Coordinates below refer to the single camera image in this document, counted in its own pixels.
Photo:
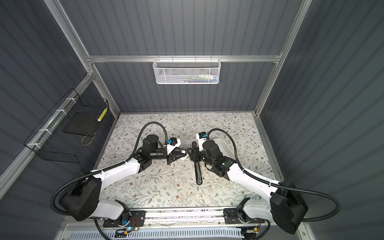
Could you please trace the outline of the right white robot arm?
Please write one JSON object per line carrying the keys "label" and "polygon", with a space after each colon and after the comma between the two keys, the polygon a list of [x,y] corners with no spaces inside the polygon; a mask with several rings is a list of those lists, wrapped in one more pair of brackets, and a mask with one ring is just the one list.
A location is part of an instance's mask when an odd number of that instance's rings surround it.
{"label": "right white robot arm", "polygon": [[267,183],[257,181],[241,170],[235,153],[222,139],[193,142],[187,150],[191,160],[204,162],[219,177],[237,183],[259,195],[259,201],[245,197],[236,208],[224,210],[226,224],[257,224],[274,222],[283,231],[295,234],[308,211],[299,193],[273,187],[277,181],[261,177]]}

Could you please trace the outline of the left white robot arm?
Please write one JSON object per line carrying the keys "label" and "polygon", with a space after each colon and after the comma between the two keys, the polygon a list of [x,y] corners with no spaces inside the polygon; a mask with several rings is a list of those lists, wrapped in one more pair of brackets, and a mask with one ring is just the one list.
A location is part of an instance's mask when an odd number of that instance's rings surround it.
{"label": "left white robot arm", "polygon": [[186,158],[188,153],[180,145],[181,140],[174,137],[161,144],[158,136],[148,135],[143,139],[142,147],[129,160],[91,171],[88,176],[65,184],[58,193],[58,203],[76,221],[104,218],[117,221],[118,226],[125,227],[132,222],[129,207],[120,200],[101,199],[101,190],[144,171],[153,160],[166,160],[170,165]]}

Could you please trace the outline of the white oval plastic tray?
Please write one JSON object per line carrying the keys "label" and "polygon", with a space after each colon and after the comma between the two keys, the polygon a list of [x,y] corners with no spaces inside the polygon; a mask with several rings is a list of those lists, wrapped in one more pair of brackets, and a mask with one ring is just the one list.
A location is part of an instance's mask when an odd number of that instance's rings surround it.
{"label": "white oval plastic tray", "polygon": [[228,171],[233,164],[237,163],[235,160],[235,154],[224,140],[213,139],[213,141],[222,153],[219,157],[216,157],[215,167]]}

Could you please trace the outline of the yellow marker pen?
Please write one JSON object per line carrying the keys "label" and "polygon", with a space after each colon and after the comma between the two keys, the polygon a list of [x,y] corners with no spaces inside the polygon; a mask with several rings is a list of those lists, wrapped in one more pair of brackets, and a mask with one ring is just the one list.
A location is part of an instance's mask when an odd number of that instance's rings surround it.
{"label": "yellow marker pen", "polygon": [[102,113],[99,115],[97,121],[98,121],[98,122],[101,122],[101,121],[103,120],[103,118],[104,118],[104,116],[106,115],[107,112],[108,112],[108,107],[106,107],[106,108],[102,111]]}

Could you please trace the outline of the black foam pad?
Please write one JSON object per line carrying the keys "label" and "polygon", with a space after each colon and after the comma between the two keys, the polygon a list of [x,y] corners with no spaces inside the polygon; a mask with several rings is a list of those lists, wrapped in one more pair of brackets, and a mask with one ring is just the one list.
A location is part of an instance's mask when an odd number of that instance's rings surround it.
{"label": "black foam pad", "polygon": [[101,124],[97,119],[98,117],[96,115],[76,113],[66,124],[63,132],[66,134],[93,137]]}

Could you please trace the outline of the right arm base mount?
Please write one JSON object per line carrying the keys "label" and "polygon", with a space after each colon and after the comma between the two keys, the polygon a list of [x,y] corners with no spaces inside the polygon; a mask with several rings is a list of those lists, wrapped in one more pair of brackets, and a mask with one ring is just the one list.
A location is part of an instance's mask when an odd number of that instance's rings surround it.
{"label": "right arm base mount", "polygon": [[238,210],[237,208],[225,208],[223,210],[223,215],[225,223],[229,225],[235,224],[256,224],[260,225],[266,222],[264,219],[260,218],[250,218],[246,215],[243,210]]}

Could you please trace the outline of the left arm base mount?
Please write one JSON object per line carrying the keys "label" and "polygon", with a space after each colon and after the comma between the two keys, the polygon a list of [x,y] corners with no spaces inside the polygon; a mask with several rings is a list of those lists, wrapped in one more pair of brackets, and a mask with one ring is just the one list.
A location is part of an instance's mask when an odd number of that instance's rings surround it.
{"label": "left arm base mount", "polygon": [[124,210],[122,215],[116,220],[107,219],[103,223],[104,228],[128,228],[138,230],[144,226],[146,219],[146,211],[127,211]]}

